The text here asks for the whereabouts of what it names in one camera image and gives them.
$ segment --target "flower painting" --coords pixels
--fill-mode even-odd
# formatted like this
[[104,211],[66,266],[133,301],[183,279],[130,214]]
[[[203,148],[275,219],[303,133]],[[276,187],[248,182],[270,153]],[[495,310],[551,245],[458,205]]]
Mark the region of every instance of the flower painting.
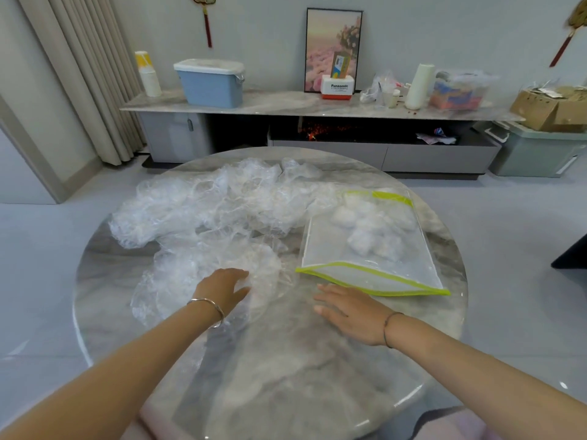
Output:
[[338,51],[350,54],[348,75],[356,80],[362,19],[362,11],[308,9],[304,92],[320,92],[322,75],[330,75]]

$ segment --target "marble countertop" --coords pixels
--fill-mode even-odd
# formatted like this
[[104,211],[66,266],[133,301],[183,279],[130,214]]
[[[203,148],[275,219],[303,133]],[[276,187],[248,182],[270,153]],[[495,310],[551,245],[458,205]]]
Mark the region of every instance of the marble countertop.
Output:
[[390,119],[435,119],[466,121],[513,121],[524,118],[506,108],[483,107],[476,111],[446,111],[424,107],[418,111],[407,110],[403,103],[397,108],[380,108],[374,103],[363,104],[359,95],[348,100],[323,100],[317,93],[301,91],[245,90],[242,105],[238,108],[210,108],[190,105],[183,90],[163,91],[160,97],[147,97],[144,93],[125,103],[122,111],[136,112],[208,112],[214,114],[259,114],[265,116],[306,117],[371,117]]
[[[284,157],[323,171],[321,181],[399,187],[385,173],[340,155],[305,148],[246,148],[185,163],[162,176],[207,172],[226,163]],[[412,193],[415,209],[451,296],[378,298],[386,305],[459,338],[467,279],[459,249],[438,216]],[[297,262],[302,229],[287,236],[283,265]],[[156,242],[125,250],[102,223],[77,271],[74,312],[82,348],[104,358],[146,331],[130,309]],[[295,274],[284,294],[238,334],[203,335],[173,366],[149,402],[185,433],[182,438],[351,440],[378,429],[426,392],[431,377],[395,350],[367,347],[341,335],[312,311],[318,278]]]

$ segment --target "gray tile floor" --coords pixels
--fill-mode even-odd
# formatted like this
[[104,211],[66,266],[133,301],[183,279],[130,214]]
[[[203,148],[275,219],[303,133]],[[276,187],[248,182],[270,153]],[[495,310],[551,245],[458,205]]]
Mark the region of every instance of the gray tile floor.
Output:
[[[71,317],[75,271],[98,224],[150,175],[104,169],[59,206],[0,204],[0,427],[86,368]],[[406,181],[459,245],[469,280],[463,340],[587,402],[587,270],[550,263],[587,233],[587,157],[563,179]],[[383,429],[409,436],[441,386]]]

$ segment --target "beige curtain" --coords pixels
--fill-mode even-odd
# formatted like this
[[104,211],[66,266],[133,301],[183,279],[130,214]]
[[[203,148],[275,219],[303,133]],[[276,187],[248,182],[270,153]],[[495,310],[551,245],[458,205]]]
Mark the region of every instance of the beige curtain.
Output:
[[19,0],[99,157],[120,165],[143,148],[141,91],[110,0]]

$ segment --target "light blue plastic box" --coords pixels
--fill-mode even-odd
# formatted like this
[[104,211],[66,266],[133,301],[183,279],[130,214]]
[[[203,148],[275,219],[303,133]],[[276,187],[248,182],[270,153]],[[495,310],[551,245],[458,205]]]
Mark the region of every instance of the light blue plastic box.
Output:
[[238,61],[190,58],[173,65],[190,105],[237,108],[245,66]]

